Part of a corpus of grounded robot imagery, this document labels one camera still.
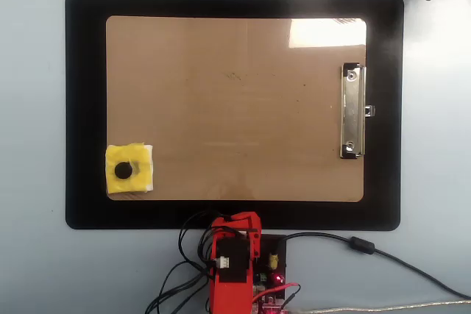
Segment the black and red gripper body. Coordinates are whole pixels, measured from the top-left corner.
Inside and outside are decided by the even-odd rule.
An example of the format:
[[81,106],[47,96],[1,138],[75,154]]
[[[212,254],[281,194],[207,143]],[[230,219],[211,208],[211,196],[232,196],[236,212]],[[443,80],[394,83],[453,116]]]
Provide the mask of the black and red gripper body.
[[247,284],[250,270],[249,241],[246,238],[223,236],[213,248],[214,282]]

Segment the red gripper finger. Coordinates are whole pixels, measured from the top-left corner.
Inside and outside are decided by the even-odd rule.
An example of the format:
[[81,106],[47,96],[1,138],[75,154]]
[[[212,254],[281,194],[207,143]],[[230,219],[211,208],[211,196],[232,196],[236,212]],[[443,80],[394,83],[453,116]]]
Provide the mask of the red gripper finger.
[[246,240],[247,231],[244,228],[246,225],[243,217],[216,217],[210,224],[213,245],[223,238]]
[[242,212],[231,216],[231,227],[244,232],[249,240],[249,258],[258,259],[261,252],[261,219],[255,212]]

